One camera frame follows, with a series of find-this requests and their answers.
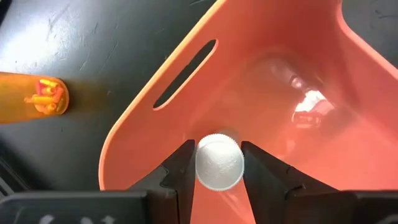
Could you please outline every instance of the plastic cap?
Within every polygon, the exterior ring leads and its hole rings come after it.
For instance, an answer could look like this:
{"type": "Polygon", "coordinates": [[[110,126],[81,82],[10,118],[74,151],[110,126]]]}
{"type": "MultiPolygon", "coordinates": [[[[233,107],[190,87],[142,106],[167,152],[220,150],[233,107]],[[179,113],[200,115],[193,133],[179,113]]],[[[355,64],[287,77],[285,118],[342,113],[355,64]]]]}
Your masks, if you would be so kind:
{"type": "Polygon", "coordinates": [[[242,150],[224,134],[211,134],[200,140],[195,162],[198,180],[211,190],[231,189],[243,176],[242,150]]]}

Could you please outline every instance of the bottle cap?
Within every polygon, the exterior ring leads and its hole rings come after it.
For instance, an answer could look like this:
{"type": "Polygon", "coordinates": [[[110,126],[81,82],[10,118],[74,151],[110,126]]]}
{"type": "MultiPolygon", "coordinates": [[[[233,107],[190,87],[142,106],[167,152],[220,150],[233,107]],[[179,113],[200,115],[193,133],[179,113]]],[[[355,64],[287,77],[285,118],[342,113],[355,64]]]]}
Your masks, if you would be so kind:
{"type": "Polygon", "coordinates": [[[198,180],[208,189],[216,191],[231,189],[243,176],[242,150],[227,135],[208,135],[198,143],[195,170],[198,180]]]}

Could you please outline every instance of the plastic bin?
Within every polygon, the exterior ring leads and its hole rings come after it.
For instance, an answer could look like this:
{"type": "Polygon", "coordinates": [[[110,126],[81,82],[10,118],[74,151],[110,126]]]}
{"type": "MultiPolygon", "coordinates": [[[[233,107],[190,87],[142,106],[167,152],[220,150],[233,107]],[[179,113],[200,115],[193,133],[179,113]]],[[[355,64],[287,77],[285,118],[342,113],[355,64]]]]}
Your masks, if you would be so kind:
{"type": "MultiPolygon", "coordinates": [[[[218,0],[110,131],[101,189],[126,189],[185,140],[230,130],[337,189],[398,189],[398,72],[344,22],[341,0],[218,0]],[[210,40],[213,50],[161,106],[154,103],[210,40]],[[275,75],[282,58],[336,109],[298,131],[303,94],[275,75]]],[[[254,223],[240,182],[196,182],[192,223],[254,223]]]]}

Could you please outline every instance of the bottle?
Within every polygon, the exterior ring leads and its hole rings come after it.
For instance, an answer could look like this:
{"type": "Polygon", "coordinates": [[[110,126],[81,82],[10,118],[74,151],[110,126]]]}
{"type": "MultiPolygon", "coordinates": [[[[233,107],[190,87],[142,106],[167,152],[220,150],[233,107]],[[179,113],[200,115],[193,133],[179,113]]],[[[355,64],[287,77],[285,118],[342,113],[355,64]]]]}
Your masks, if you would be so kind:
{"type": "Polygon", "coordinates": [[[46,118],[65,112],[66,85],[58,78],[0,73],[0,123],[46,118]]]}

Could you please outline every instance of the dark countertop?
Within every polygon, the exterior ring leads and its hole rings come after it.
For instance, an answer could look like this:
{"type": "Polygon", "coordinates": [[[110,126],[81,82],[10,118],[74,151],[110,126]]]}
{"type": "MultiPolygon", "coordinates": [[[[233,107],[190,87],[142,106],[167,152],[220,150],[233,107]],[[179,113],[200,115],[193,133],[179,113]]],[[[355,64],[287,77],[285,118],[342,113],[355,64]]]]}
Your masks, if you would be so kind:
{"type": "MultiPolygon", "coordinates": [[[[12,0],[0,70],[68,85],[67,113],[0,126],[0,157],[36,189],[98,189],[106,135],[214,0],[12,0]]],[[[398,66],[398,1],[345,0],[347,23],[398,66]]]]}

